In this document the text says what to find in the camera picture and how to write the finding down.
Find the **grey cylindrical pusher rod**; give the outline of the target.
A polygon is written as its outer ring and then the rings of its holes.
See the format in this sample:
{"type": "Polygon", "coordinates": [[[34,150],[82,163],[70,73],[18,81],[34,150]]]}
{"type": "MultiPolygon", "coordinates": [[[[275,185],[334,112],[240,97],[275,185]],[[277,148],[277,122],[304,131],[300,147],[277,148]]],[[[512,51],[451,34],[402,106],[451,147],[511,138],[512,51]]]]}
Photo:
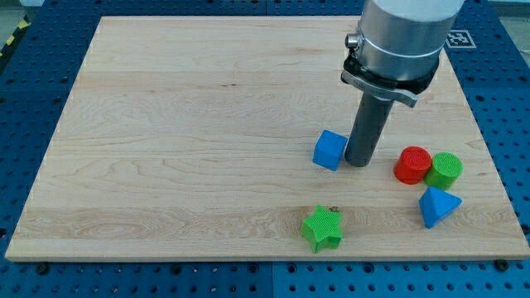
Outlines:
{"type": "Polygon", "coordinates": [[[392,100],[363,93],[344,152],[350,165],[364,167],[371,161],[392,107],[392,100]]]}

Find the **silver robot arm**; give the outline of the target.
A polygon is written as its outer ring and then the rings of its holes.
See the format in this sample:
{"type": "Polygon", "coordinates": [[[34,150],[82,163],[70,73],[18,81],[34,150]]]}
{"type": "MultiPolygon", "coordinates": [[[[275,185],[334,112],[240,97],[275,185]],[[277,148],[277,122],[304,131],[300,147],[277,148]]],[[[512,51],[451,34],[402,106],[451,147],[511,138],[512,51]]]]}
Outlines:
{"type": "Polygon", "coordinates": [[[464,0],[367,0],[357,29],[347,34],[349,54],[341,79],[362,91],[345,160],[370,162],[396,102],[409,108],[430,85],[439,56],[464,0]]]}

